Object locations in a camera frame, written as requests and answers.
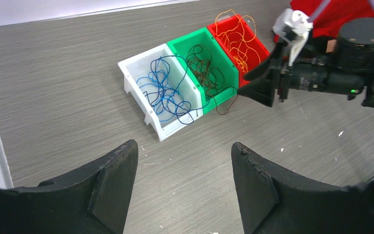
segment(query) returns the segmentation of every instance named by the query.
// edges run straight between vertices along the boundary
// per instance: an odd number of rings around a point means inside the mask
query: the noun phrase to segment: red object
[[[292,0],[293,10],[300,10],[310,16],[322,0]],[[329,36],[336,38],[340,27],[351,20],[372,17],[374,11],[366,0],[333,0],[313,22],[313,37]]]
[[[254,32],[250,29],[249,25],[243,20],[243,18],[240,15],[232,16],[230,18],[224,19],[222,21],[217,22],[217,32],[216,32],[216,24],[213,23],[209,26],[207,26],[207,29],[210,31],[210,33],[213,35],[213,37],[216,39],[218,44],[221,46],[223,51],[226,53],[226,55],[229,57],[229,59],[233,62],[233,64],[236,66],[237,70],[239,71],[239,87],[243,87],[244,85],[248,84],[249,81],[246,81],[243,79],[243,76],[251,71],[253,68],[255,68],[257,65],[260,64],[263,60],[265,60],[269,56],[269,51],[265,48],[265,46],[259,41],[259,39],[254,38]],[[244,40],[249,41],[247,43],[242,43],[240,45],[240,41],[242,41],[242,36],[244,36]],[[242,67],[239,65],[235,57],[238,56],[237,50],[229,51],[229,44],[231,42],[234,42],[233,45],[239,46],[238,48],[241,52],[246,53],[247,55],[247,69],[243,70]]]

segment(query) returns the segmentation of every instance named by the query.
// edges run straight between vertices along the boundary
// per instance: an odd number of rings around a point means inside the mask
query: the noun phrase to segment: brown cord
[[[205,49],[207,50],[207,57],[203,55]],[[210,50],[206,46],[200,45],[200,44],[197,44],[191,47],[187,55],[188,67],[193,72],[194,76],[197,78],[200,85],[204,88],[206,99],[211,99],[211,98],[214,99],[214,101],[216,102],[217,113],[223,116],[227,114],[227,112],[230,110],[231,106],[236,101],[238,95],[236,95],[236,97],[231,102],[230,106],[228,107],[227,111],[223,114],[219,112],[217,108],[218,106],[217,101],[214,98],[214,96],[218,95],[219,93],[229,88],[236,89],[237,91],[237,88],[234,86],[231,86],[231,87],[227,87],[221,90],[225,83],[225,77],[219,68],[210,66],[212,59],[213,59],[213,55],[210,52]],[[214,71],[218,71],[218,73],[223,77],[222,82],[220,82],[220,80],[217,79],[217,76],[215,75]]]

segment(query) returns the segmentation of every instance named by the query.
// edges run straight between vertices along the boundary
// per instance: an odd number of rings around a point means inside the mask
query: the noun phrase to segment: red bin
[[[213,23],[207,29],[239,71],[239,87],[248,84],[249,81],[244,80],[243,76],[265,60],[269,51],[254,36],[254,32],[240,15]]]

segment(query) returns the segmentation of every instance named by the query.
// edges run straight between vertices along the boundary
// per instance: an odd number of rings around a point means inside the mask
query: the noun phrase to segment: gray tabletop
[[[124,92],[119,61],[229,8],[251,15],[272,50],[271,26],[286,7],[285,0],[201,0],[0,27],[0,132],[14,184],[36,186],[133,138],[140,158],[125,233],[239,234],[236,141],[318,181],[367,181],[374,109],[360,106],[363,96],[291,91],[273,108],[239,97],[227,115],[212,111],[159,142]]]

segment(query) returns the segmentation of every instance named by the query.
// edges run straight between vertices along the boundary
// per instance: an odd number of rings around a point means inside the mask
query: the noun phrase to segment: robotic arm
[[[283,102],[289,89],[347,95],[352,100],[367,87],[362,106],[374,108],[374,18],[344,24],[334,51],[325,55],[307,43],[312,29],[307,15],[286,9],[273,27],[279,42],[244,76],[251,82],[238,94],[271,107],[276,89]]]

